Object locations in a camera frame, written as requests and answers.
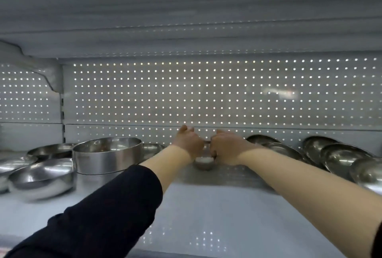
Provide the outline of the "person's right hand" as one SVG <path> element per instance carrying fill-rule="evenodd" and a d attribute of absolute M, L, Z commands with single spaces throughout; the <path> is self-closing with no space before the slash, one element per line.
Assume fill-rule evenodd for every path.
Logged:
<path fill-rule="evenodd" d="M 253 149 L 256 149 L 255 144 L 234 133 L 231 138 L 218 138 L 214 135 L 210 140 L 211 155 L 218 162 L 230 166 L 245 165 L 246 163 L 240 155 Z"/>

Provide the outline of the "person's left hand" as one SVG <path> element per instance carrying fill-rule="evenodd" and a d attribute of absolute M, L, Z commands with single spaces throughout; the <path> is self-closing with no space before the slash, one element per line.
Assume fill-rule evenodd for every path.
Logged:
<path fill-rule="evenodd" d="M 183 159 L 190 164 L 202 153 L 204 140 L 197 133 L 192 136 L 179 136 L 177 132 L 171 145 L 181 149 L 187 155 L 187 158 Z"/>

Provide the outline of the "small steel bowl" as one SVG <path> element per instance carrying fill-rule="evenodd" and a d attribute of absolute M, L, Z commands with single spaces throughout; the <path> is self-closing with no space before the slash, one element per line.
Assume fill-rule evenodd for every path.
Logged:
<path fill-rule="evenodd" d="M 213 169 L 215 165 L 215 158 L 210 152 L 210 141 L 204 141 L 204 147 L 202 153 L 195 158 L 193 165 L 202 171 L 209 171 Z"/>

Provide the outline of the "person's left forearm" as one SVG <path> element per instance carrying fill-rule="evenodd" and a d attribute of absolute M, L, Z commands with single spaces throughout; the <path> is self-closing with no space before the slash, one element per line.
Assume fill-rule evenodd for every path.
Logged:
<path fill-rule="evenodd" d="M 165 193 L 179 171 L 191 164 L 194 159 L 195 157 L 187 150 L 177 145 L 170 145 L 140 165 L 150 169 L 156 175 L 162 187 L 162 193 Z"/>

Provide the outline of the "person's right forearm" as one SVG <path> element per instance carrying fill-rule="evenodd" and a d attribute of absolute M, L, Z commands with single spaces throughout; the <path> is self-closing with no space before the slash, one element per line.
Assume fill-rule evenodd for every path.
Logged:
<path fill-rule="evenodd" d="M 381 195 L 264 147 L 240 157 L 343 255 L 370 258 Z"/>

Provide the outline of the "round steel bowl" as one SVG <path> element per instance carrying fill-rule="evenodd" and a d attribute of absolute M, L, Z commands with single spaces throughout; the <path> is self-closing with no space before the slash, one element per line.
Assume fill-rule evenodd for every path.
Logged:
<path fill-rule="evenodd" d="M 16 170 L 8 178 L 9 191 L 28 202 L 59 196 L 74 189 L 75 185 L 75 165 L 71 158 L 32 164 Z"/>
<path fill-rule="evenodd" d="M 0 159 L 0 194 L 8 191 L 10 174 L 37 162 L 37 160 L 37 157 L 31 155 Z"/>
<path fill-rule="evenodd" d="M 138 164 L 150 159 L 165 148 L 164 145 L 157 143 L 143 143 L 142 158 Z"/>

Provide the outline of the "wide perforated white back panel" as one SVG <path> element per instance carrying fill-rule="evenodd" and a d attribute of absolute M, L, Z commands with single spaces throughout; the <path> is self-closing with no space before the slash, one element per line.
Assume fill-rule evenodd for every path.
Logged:
<path fill-rule="evenodd" d="M 294 148 L 322 135 L 382 154 L 382 55 L 74 59 L 64 65 L 64 137 L 169 144 L 181 125 L 263 134 Z"/>

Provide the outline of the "white metal overhead shelf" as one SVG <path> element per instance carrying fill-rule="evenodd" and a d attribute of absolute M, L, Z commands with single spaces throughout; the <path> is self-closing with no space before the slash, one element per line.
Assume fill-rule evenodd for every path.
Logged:
<path fill-rule="evenodd" d="M 39 58 L 382 51 L 382 0 L 0 0 Z"/>

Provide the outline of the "black left sleeve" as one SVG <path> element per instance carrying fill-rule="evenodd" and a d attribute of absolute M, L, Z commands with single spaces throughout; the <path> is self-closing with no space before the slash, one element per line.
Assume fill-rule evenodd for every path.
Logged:
<path fill-rule="evenodd" d="M 162 199 L 154 172 L 130 166 L 51 217 L 4 258 L 125 258 L 154 222 Z"/>

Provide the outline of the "black sleeve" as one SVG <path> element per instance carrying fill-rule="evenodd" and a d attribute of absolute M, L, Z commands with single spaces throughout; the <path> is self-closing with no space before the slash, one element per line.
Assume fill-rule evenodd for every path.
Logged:
<path fill-rule="evenodd" d="M 371 248 L 370 258 L 382 258 L 382 222 L 376 232 Z"/>
<path fill-rule="evenodd" d="M 51 217 L 4 258 L 125 258 L 154 222 L 162 199 L 154 172 L 130 166 Z"/>

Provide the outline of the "slotted white shelf upright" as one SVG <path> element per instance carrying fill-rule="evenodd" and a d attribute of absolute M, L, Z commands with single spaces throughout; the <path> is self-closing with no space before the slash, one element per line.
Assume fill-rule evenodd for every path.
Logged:
<path fill-rule="evenodd" d="M 60 93 L 60 114 L 61 114 L 61 127 L 62 127 L 62 143 L 66 143 L 65 137 L 65 117 L 64 117 L 64 93 Z"/>

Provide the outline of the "shallow steel bowl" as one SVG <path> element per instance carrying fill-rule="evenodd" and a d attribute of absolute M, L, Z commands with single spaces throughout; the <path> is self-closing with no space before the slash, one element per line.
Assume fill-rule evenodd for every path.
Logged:
<path fill-rule="evenodd" d="M 40 146 L 27 152 L 28 156 L 37 157 L 38 161 L 48 159 L 71 158 L 72 150 L 77 144 L 63 143 Z"/>

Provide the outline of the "narrow perforated white back panel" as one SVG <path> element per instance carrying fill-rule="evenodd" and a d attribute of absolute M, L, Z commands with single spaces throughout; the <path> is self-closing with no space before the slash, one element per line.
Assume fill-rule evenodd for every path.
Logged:
<path fill-rule="evenodd" d="M 39 74 L 0 63 L 0 151 L 28 151 L 62 141 L 60 94 Z"/>

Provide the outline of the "black right sleeve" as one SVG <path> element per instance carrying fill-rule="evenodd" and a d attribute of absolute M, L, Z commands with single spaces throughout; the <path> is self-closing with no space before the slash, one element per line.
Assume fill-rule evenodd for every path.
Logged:
<path fill-rule="evenodd" d="M 371 248 L 370 258 L 382 258 L 382 222 L 376 232 Z"/>

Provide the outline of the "white shelf bracket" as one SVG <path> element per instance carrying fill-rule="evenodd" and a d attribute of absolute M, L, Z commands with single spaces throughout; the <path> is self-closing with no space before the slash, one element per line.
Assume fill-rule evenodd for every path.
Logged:
<path fill-rule="evenodd" d="M 56 59 L 26 56 L 20 47 L 0 42 L 0 63 L 37 73 L 46 80 L 52 91 L 64 93 L 63 66 Z"/>

